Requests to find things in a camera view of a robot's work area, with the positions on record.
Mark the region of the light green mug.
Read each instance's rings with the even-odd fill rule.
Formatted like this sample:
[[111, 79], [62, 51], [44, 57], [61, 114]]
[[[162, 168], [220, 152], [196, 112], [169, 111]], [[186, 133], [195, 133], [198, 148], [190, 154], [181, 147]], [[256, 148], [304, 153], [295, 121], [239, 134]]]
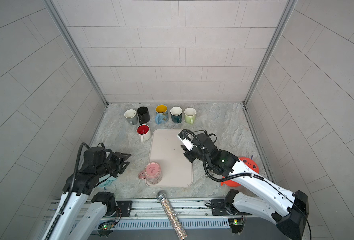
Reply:
[[192, 125], [195, 122], [196, 113], [197, 111], [194, 108], [186, 108], [184, 111], [186, 123]]

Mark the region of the pink glass mug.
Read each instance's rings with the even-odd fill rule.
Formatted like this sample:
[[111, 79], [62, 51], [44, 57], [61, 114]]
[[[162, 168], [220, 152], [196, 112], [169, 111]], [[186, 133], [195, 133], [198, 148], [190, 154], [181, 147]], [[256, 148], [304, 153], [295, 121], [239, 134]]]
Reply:
[[156, 162], [150, 162], [143, 171], [138, 174], [140, 180], [146, 180], [150, 185], [156, 185], [162, 180], [161, 166]]

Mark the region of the dark green mug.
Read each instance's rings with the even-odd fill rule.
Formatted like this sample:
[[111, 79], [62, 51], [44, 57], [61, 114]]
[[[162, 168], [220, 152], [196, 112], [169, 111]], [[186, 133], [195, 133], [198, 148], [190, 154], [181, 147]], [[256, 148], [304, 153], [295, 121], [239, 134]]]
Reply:
[[183, 110], [180, 107], [173, 107], [170, 109], [171, 119], [173, 123], [180, 124], [182, 122]]

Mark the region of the white mug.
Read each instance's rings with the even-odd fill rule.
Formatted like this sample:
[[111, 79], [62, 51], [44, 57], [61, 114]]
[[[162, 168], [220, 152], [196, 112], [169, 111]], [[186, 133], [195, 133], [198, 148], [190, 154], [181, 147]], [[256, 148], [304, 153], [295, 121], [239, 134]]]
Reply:
[[137, 127], [137, 134], [140, 136], [141, 143], [148, 141], [152, 136], [150, 127], [146, 124]]

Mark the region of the iridescent blue butterfly mug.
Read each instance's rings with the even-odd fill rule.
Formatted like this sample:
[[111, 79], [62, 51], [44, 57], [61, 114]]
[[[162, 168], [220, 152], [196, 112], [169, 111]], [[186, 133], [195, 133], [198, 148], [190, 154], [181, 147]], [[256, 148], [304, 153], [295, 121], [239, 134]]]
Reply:
[[168, 107], [165, 105], [159, 105], [156, 107], [156, 124], [164, 124], [169, 120]]

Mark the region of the grey mug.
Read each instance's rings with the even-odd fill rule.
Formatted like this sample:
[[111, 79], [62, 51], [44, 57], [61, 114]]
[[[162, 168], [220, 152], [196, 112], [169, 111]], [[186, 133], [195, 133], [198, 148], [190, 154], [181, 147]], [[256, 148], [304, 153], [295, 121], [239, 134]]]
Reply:
[[138, 123], [138, 115], [137, 111], [134, 109], [130, 109], [125, 111], [124, 117], [126, 118], [127, 122], [131, 125], [134, 126]]

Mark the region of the black mug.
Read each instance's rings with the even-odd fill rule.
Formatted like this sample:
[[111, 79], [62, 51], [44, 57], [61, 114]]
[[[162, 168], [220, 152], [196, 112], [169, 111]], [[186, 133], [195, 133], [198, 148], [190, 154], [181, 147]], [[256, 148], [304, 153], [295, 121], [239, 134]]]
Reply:
[[137, 115], [140, 125], [146, 124], [151, 120], [149, 109], [147, 107], [138, 108]]

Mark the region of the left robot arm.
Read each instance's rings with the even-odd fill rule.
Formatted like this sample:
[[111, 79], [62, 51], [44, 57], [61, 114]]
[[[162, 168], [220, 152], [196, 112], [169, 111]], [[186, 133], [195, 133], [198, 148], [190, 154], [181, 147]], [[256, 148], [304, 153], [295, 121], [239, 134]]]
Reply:
[[76, 218], [94, 188], [109, 177], [126, 170], [131, 154], [113, 152], [103, 143], [90, 147], [81, 143], [73, 174], [67, 179], [59, 206], [48, 226], [44, 240], [86, 240], [94, 230], [113, 231], [122, 218], [129, 217], [132, 201], [116, 201], [114, 193], [96, 193], [87, 212]]

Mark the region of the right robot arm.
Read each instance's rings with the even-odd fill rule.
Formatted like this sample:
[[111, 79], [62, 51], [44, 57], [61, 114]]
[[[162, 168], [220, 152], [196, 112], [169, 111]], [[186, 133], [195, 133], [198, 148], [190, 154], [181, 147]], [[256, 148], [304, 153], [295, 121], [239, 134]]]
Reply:
[[255, 172], [234, 154], [219, 150], [207, 131], [183, 129], [178, 138], [185, 158], [191, 163], [200, 160], [211, 180], [218, 183], [234, 181], [256, 195], [247, 197], [237, 190], [229, 190], [224, 206], [230, 215], [251, 214], [275, 224], [291, 240], [303, 238], [310, 226], [307, 194], [282, 188]]

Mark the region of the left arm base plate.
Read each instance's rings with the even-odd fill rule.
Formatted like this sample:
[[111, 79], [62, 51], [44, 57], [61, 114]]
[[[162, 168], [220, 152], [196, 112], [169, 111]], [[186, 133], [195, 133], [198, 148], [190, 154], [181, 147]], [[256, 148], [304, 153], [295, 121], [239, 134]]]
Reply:
[[116, 211], [110, 215], [106, 214], [106, 218], [127, 218], [130, 216], [133, 205], [132, 201], [116, 201], [116, 204]]

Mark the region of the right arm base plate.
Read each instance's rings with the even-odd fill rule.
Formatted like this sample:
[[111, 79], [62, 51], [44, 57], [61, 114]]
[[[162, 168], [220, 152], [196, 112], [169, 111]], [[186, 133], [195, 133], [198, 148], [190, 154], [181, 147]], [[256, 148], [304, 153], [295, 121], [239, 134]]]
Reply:
[[210, 200], [210, 202], [205, 203], [205, 206], [212, 210], [213, 216], [250, 216], [251, 215], [249, 213], [241, 213], [241, 212], [230, 214], [225, 208], [224, 200], [220, 200], [220, 199]]

